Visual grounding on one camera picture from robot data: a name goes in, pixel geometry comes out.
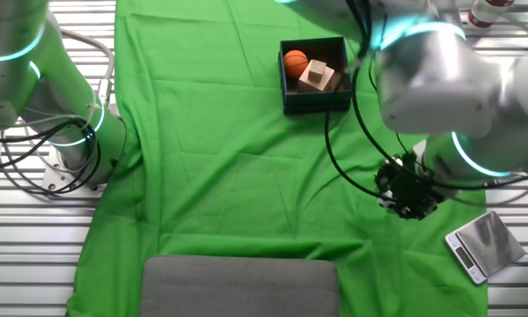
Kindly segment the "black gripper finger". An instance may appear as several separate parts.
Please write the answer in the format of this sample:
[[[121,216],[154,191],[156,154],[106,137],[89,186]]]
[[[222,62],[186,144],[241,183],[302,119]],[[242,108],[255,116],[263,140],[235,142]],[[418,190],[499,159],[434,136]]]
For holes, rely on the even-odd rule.
[[[436,210],[436,206],[399,206],[396,209],[396,214],[404,219],[423,220]]]
[[[393,197],[393,193],[389,187],[379,187],[378,188],[378,204],[385,208],[385,209],[391,209],[395,206],[396,201]]]

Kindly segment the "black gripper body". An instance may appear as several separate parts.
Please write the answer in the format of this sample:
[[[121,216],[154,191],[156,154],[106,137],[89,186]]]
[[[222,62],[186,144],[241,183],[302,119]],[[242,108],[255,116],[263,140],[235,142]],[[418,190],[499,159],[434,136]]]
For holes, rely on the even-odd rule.
[[[399,206],[437,206],[444,200],[444,196],[436,192],[427,182],[419,181],[415,176],[407,173],[403,168],[415,172],[417,156],[407,152],[393,157],[395,163],[389,160],[379,165],[375,174],[377,187],[389,187],[396,204]]]

